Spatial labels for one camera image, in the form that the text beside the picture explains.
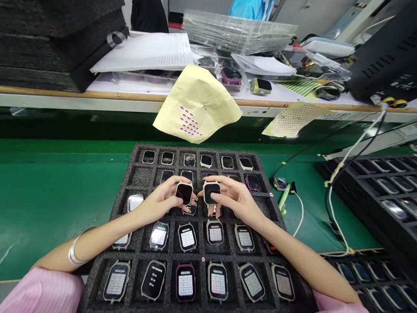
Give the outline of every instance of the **hand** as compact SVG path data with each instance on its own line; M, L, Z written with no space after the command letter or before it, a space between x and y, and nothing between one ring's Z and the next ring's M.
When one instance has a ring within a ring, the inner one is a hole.
M141 205L136 207L134 211L129 214L135 214L140 220L140 226L145 226L150 223L156 222L162 218L173 207L180 207L186 212L190 212L186 205L182 204L182 199L175 197L175 190L177 183L180 181L184 183L191 183L191 181L182 176L172 176L164 183L160 184L150 195L142 202ZM191 204L195 205L197 196L192 194L193 200Z
M226 176L208 176L203 180L207 182L219 182L221 195L212 193L212 198L219 204L216 206L216 217L220 216L221 206L227 206L233 210L236 216L242 220L246 225L249 225L255 230L262 227L267 218L258 208L253 200L251 193L242 183L228 178ZM203 190L199 192L198 196L203 195ZM209 215L213 214L214 206L210 206Z

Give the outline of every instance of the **white paper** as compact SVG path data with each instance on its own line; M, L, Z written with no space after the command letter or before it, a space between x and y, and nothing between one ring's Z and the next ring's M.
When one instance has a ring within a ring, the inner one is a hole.
M274 57L243 56L232 53L232 58L247 73L255 75L291 76L296 69L285 65Z
M182 70L193 64L193 60L186 33L148 33L129 38L106 54L90 71Z

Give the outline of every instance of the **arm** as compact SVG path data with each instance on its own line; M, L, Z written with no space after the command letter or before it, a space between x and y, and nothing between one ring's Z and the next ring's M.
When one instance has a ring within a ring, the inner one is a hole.
M222 194L212 193L212 198L231 208L245 224L273 244L314 290L345 303L361 305L359 297L346 279L312 249L269 220L244 184L224 176L203 179L218 181Z
M181 180L190 183L190 180L185 177L170 177L159 185L134 211L84 233L75 245L75 257L85 262L90 261L126 234L157 221L172 207L180 206L183 210L188 211L188 208L182 205L182 199L173 195L175 184ZM34 267L73 272L80 266L73 264L68 259L68 252L73 241L74 238L56 247L38 260Z

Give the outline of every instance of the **computer case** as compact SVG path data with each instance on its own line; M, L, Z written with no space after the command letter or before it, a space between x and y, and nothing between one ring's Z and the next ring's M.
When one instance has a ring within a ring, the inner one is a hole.
M358 48L347 82L355 99L372 103L373 94L407 102L417 98L416 19L413 0Z

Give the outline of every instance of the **white cable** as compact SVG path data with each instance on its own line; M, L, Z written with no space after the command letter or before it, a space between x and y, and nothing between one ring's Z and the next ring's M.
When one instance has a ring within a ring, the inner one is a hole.
M294 235L292 235L293 237L295 237L297 235L297 233L298 233L298 230L301 227L301 224L303 223L303 219L304 219L304 204L303 204L303 201L301 200L300 196L298 195L298 193L296 193L294 191L292 193L294 193L298 197L298 199L300 200L300 203L301 203L301 220L300 220L300 223L297 226L297 229L295 230Z
M349 157L349 154L352 152L352 150L362 141L363 137L365 137L365 135L367 134L368 130L370 130L371 128L373 128L375 126L376 123L379 122L379 120L382 118L382 116L385 114L385 111L387 109L384 107L381 114L372 122L372 124L365 129L365 131L363 132L363 134L359 137L359 139L355 142L355 144L349 149L349 151L346 153L346 155L344 156L344 158L342 159L342 161L338 164L338 166L336 167L336 169L334 170L334 172L331 175L331 178L329 181L324 182L324 185L326 187L328 187L328 184L332 183L334 178L336 177L337 173L339 172L339 170L342 168L342 166L344 165L346 159ZM349 245L348 242L346 241L346 238L344 237L344 234L342 232L342 229L339 226L339 223L336 219L336 216L334 215L334 209L333 209L333 203L331 201L331 193L333 191L333 186L330 185L330 189L329 189L329 205L330 205L330 211L334 220L334 223L336 224L336 227L338 228L338 231L340 233L340 236L342 237L343 243L346 246L346 251L343 252L342 254L331 254L331 253L322 253L322 255L324 256L334 256L334 257L343 257L349 254Z
M387 22L387 21L389 21L390 19L392 19L392 18L394 18L395 17L395 15L393 15L393 16L391 16L391 17L387 17L386 19L384 19L384 20L382 20L382 21L379 21L379 22L376 22L375 24L372 24L371 26L368 26L367 28L365 28L359 35L360 35L360 37L361 37L361 39L363 40L363 42L365 43L366 42L366 40L364 39L364 37L363 37L363 33L364 32L366 32L367 30L369 30L369 29L371 29L371 28L373 28L374 26L377 26L377 25L379 25L379 24L381 24L381 23L383 23L383 22Z

